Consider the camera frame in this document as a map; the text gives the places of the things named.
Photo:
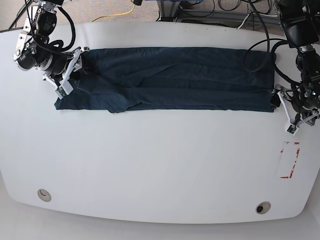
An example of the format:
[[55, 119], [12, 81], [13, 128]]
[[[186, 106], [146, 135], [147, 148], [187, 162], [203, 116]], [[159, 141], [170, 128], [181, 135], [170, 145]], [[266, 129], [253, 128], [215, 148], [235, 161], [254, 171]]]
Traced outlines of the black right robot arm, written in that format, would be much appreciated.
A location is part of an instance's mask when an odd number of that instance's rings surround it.
[[[23, 70], [43, 71], [43, 79], [55, 87], [60, 98], [69, 95], [74, 88], [69, 82], [73, 73], [83, 67], [83, 53], [88, 47], [72, 49], [76, 41], [76, 28], [70, 15], [63, 9], [62, 0], [26, 0], [25, 23], [19, 33], [13, 61]], [[64, 45], [63, 40], [51, 41], [50, 35], [57, 26], [57, 11], [68, 20], [71, 40]]]

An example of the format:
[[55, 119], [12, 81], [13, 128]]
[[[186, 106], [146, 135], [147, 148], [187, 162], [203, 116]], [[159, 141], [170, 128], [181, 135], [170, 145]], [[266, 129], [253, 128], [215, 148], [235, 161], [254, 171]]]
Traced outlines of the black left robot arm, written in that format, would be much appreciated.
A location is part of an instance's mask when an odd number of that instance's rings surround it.
[[320, 40], [320, 3], [316, 0], [273, 1], [286, 37], [285, 40], [278, 39], [273, 46], [270, 46], [272, 38], [261, 13], [257, 11], [252, 1], [248, 3], [264, 29], [267, 56], [260, 66], [254, 69], [247, 68], [246, 71], [252, 73], [259, 71], [268, 60], [275, 63], [275, 51], [280, 46], [287, 45], [297, 50], [295, 65], [300, 71], [301, 80], [299, 82], [292, 80], [275, 67], [275, 72], [290, 84], [290, 88], [277, 85], [273, 91], [282, 105], [289, 102], [296, 112], [295, 117], [291, 117], [289, 110], [285, 110], [288, 120], [285, 130], [295, 134], [302, 124], [313, 126], [320, 117], [320, 56], [313, 47]]

